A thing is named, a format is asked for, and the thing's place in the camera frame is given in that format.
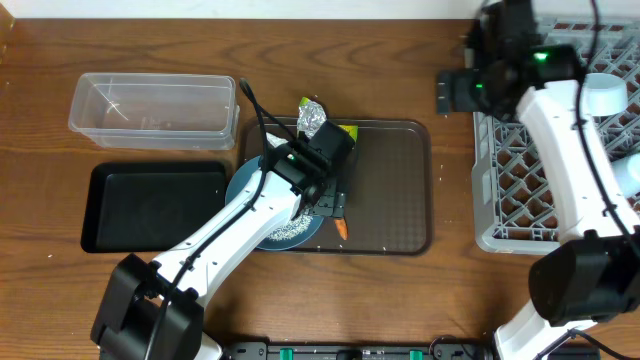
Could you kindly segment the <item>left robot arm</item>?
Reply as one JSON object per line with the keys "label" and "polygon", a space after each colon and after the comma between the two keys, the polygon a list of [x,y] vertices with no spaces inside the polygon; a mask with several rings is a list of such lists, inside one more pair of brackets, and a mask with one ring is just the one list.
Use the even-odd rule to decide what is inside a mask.
{"label": "left robot arm", "polygon": [[115,359],[219,359],[204,311],[235,268],[272,232],[316,205],[349,156],[270,155],[200,229],[145,262],[114,268],[90,332]]}

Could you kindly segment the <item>orange carrot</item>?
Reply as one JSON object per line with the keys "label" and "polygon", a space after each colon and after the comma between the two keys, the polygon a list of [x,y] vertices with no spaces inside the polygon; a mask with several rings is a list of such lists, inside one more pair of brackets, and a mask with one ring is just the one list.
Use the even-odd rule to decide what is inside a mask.
{"label": "orange carrot", "polygon": [[344,218],[335,218],[334,224],[342,240],[346,241],[349,237],[348,225]]}

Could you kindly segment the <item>light blue cup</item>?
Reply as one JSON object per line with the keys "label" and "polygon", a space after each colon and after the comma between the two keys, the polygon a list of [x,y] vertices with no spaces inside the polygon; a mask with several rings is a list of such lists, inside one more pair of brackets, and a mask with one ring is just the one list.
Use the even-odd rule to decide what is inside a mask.
{"label": "light blue cup", "polygon": [[640,187],[640,154],[628,155],[612,163],[615,179],[626,198],[635,196]]}

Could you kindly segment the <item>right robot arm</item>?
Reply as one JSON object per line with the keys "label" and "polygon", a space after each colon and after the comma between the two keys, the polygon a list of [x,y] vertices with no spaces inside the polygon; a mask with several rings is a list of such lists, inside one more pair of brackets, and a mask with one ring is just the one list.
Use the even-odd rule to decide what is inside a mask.
{"label": "right robot arm", "polygon": [[493,337],[501,359],[541,359],[639,305],[639,218],[594,125],[626,109],[627,87],[589,72],[569,45],[475,45],[469,56],[439,77],[439,111],[515,117],[553,198],[560,245],[532,265],[529,301]]}

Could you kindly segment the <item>light blue bowl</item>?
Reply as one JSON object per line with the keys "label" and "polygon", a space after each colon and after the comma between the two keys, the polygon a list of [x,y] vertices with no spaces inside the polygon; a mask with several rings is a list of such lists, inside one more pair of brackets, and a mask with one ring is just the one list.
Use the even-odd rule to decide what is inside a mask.
{"label": "light blue bowl", "polygon": [[613,74],[588,74],[583,99],[591,116],[616,115],[628,107],[626,82]]}

